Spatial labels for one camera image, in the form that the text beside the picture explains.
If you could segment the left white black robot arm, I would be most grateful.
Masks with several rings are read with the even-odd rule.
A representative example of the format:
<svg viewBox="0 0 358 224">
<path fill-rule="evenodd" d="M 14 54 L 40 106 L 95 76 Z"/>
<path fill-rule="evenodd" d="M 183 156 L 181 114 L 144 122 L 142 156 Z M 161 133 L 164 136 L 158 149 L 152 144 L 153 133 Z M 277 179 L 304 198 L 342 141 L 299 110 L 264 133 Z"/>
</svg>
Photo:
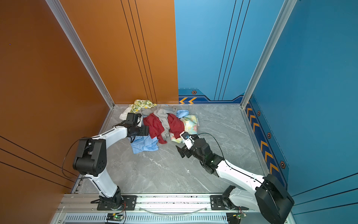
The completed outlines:
<svg viewBox="0 0 358 224">
<path fill-rule="evenodd" d="M 89 179 L 99 192 L 98 210 L 124 210 L 125 200 L 121 189 L 111 179 L 107 166 L 107 149 L 114 143 L 129 137 L 148 136 L 149 127 L 142 126 L 142 115 L 129 113 L 127 118 L 112 129 L 99 135 L 81 138 L 73 161 L 73 169 Z"/>
</svg>

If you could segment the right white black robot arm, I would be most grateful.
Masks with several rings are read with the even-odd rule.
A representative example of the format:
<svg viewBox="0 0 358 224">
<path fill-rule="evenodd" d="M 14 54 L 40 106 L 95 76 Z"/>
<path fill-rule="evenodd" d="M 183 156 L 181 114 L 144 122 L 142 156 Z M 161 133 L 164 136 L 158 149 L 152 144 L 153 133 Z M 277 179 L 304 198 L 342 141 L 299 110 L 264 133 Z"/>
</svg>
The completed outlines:
<svg viewBox="0 0 358 224">
<path fill-rule="evenodd" d="M 272 174 L 257 175 L 243 170 L 212 152 L 209 144 L 198 135 L 183 132 L 183 147 L 177 147 L 182 158 L 193 156 L 209 174 L 233 183 L 221 195 L 222 206 L 228 210 L 242 207 L 258 211 L 271 224 L 285 223 L 294 200 Z"/>
</svg>

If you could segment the light blue shirt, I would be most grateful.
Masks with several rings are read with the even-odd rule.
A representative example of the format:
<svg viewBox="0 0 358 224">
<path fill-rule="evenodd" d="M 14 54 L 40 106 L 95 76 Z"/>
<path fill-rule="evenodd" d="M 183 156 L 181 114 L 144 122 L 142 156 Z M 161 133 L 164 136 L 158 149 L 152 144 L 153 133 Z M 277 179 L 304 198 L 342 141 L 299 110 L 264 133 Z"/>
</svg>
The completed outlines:
<svg viewBox="0 0 358 224">
<path fill-rule="evenodd" d="M 188 110 L 179 110 L 177 112 L 177 118 L 182 118 L 189 115 Z M 181 138 L 175 139 L 173 134 L 170 134 L 171 140 L 176 143 L 181 143 Z M 134 154 L 139 154 L 141 152 L 153 152 L 159 150 L 157 145 L 158 139 L 157 137 L 151 138 L 150 136 L 138 136 L 131 143 L 131 148 Z"/>
</svg>

